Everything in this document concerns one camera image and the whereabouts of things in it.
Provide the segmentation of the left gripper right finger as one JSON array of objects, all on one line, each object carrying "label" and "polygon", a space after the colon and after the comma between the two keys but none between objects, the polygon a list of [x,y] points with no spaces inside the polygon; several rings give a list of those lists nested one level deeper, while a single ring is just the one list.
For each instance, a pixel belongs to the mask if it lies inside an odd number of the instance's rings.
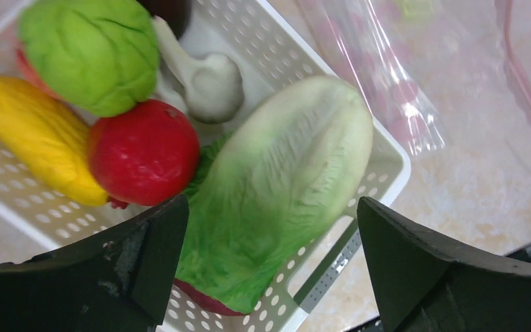
[{"label": "left gripper right finger", "polygon": [[495,255],[369,197],[357,222],[385,331],[531,331],[531,244]]}]

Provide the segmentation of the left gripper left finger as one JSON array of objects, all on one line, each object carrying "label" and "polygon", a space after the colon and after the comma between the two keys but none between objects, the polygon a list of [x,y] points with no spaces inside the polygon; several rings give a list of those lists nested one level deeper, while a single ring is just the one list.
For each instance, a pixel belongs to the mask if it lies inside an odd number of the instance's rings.
[{"label": "left gripper left finger", "polygon": [[155,331],[189,218],[176,196],[20,264],[0,264],[0,331]]}]

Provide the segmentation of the red toy apple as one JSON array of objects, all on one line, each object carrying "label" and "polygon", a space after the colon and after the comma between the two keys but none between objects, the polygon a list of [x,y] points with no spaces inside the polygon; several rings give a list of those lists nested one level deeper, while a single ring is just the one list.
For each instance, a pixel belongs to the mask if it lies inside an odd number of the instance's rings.
[{"label": "red toy apple", "polygon": [[114,208],[153,206],[180,194],[200,158],[198,136],[187,116],[150,99],[91,127],[87,161]]}]

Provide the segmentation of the green toy napa cabbage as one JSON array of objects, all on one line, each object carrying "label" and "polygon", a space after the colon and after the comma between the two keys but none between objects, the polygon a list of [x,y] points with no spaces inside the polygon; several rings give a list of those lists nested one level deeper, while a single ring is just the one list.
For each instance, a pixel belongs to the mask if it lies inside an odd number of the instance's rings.
[{"label": "green toy napa cabbage", "polygon": [[341,216],[373,133],[362,95],[338,77],[312,76],[272,95],[203,149],[176,279],[251,313],[277,271]]}]

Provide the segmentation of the clear pink zip top bag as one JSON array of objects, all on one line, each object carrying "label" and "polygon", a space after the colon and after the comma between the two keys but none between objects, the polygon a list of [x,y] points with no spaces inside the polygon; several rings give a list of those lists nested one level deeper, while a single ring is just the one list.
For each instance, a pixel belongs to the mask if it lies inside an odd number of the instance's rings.
[{"label": "clear pink zip top bag", "polygon": [[531,183],[531,1],[299,1],[318,49],[415,157],[463,152]]}]

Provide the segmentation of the green toy apple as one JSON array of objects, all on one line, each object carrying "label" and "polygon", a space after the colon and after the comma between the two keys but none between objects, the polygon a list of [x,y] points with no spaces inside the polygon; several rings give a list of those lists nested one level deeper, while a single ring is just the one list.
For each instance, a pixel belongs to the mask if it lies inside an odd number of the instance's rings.
[{"label": "green toy apple", "polygon": [[158,43],[137,1],[35,1],[17,36],[42,82],[95,116],[124,113],[156,89]]}]

